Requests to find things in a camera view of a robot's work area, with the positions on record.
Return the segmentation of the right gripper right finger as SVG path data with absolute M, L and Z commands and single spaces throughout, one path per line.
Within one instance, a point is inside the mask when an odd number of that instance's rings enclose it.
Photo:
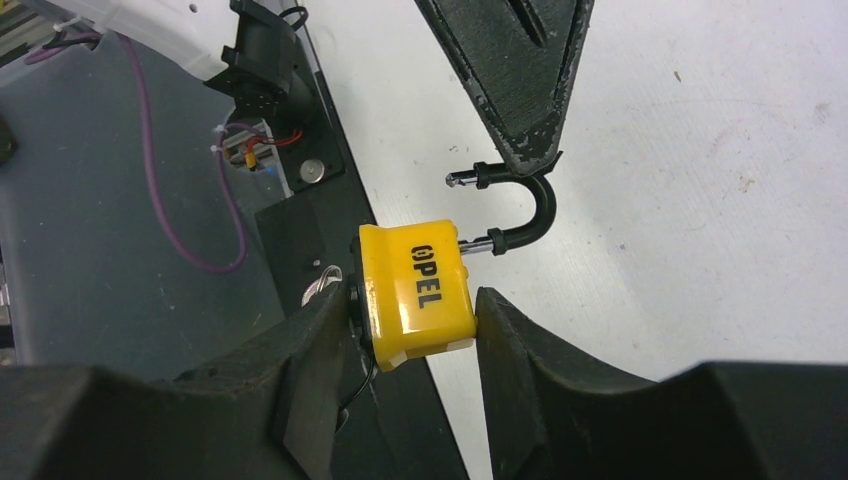
M 709 361 L 654 382 L 476 295 L 497 479 L 843 479 L 843 365 Z

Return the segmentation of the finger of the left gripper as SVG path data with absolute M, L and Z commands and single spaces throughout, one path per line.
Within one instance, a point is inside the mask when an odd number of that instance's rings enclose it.
M 526 177 L 557 160 L 591 1 L 420 1 L 419 11 L 506 167 Z

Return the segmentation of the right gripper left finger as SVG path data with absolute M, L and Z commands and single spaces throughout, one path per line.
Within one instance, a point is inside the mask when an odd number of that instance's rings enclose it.
M 335 283 L 170 381 L 94 366 L 1 372 L 5 479 L 327 479 L 350 338 Z

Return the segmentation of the yellow padlock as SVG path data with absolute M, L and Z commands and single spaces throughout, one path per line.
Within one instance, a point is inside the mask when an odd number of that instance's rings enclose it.
M 460 239 L 450 220 L 359 227 L 352 244 L 352 291 L 361 311 L 364 346 L 378 370 L 390 372 L 408 360 L 473 344 L 477 319 L 463 258 L 479 253 L 502 256 L 550 230 L 557 201 L 548 172 L 519 175 L 504 164 L 477 162 L 469 170 L 449 173 L 445 182 L 451 188 L 517 184 L 535 201 L 526 223 L 493 227 L 472 240 Z

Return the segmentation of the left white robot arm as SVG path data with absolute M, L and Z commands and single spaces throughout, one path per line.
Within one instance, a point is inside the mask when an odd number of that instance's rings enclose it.
M 63 1 L 60 8 L 175 62 L 258 117 L 302 115 L 293 25 L 254 1 Z M 421 1 L 418 9 L 506 168 L 550 171 L 590 1 Z

